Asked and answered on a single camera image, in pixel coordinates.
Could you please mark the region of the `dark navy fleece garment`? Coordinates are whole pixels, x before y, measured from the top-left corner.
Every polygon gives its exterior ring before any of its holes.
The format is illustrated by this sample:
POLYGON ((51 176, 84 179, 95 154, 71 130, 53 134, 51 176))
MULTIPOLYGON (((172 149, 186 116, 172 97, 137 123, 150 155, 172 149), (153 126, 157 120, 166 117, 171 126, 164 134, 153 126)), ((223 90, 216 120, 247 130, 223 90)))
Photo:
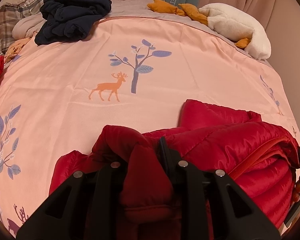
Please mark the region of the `dark navy fleece garment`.
POLYGON ((40 46, 83 40, 110 11, 111 0, 44 0, 40 12, 46 22, 34 41, 40 46))

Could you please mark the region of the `red quilted down jacket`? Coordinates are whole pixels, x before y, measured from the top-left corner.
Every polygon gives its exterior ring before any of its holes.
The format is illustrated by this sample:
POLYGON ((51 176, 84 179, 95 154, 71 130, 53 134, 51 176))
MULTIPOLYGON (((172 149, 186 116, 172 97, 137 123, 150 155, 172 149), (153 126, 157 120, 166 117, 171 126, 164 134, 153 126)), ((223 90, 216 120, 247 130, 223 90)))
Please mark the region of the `red quilted down jacket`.
POLYGON ((100 170, 119 157, 128 171, 120 202, 119 239, 179 239, 180 213, 159 162, 159 140, 199 170, 225 171, 279 228, 290 208, 299 168, 296 139, 258 113, 187 100, 179 126, 140 133, 107 125, 89 155, 72 151, 55 165, 50 191, 76 171, 100 170))

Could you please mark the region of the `pink printed duvet cover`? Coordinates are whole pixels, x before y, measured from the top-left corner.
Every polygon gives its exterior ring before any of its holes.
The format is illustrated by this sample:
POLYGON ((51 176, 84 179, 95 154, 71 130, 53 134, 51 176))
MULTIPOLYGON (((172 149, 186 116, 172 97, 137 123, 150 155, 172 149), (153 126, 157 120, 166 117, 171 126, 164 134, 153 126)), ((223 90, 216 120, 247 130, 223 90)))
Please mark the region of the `pink printed duvet cover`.
POLYGON ((199 22, 152 12, 149 2, 114 0, 86 40, 30 40, 5 70, 0 225, 11 236, 46 199, 57 160, 90 153, 106 125, 172 128, 194 99, 259 113, 300 143, 281 77, 267 61, 199 22))

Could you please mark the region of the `grey plaid pillow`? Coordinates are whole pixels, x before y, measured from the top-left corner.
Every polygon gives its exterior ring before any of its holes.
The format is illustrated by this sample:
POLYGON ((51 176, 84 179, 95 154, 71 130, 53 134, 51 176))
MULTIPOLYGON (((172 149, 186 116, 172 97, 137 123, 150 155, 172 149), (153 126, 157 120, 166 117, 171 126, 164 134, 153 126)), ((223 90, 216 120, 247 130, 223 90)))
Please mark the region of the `grey plaid pillow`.
POLYGON ((21 0, 0 7, 1 50, 6 50, 15 41, 12 36, 14 26, 23 18, 37 14, 43 3, 44 0, 21 0))

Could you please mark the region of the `white goose plush toy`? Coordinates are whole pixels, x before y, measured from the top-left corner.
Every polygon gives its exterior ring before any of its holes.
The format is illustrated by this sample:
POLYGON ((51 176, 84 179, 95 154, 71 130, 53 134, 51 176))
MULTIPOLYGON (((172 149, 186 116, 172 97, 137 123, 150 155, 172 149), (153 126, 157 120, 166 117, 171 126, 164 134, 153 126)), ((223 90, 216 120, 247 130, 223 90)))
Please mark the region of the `white goose plush toy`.
POLYGON ((257 60, 271 56, 271 44, 264 27, 249 14, 224 3, 210 3, 197 8, 190 3, 171 5, 163 0, 147 4, 154 12, 187 16, 233 41, 235 46, 257 60))

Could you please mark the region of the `small tan plush toy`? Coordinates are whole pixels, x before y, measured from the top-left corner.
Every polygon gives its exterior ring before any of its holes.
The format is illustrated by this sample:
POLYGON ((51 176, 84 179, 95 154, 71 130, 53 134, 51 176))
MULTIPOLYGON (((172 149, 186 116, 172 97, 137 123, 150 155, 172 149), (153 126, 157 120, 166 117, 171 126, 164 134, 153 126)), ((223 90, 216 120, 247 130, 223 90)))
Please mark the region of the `small tan plush toy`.
POLYGON ((33 36, 36 36, 37 32, 34 31, 30 37, 25 37, 14 41, 6 51, 4 55, 4 64, 11 62, 23 49, 23 47, 30 41, 33 36))

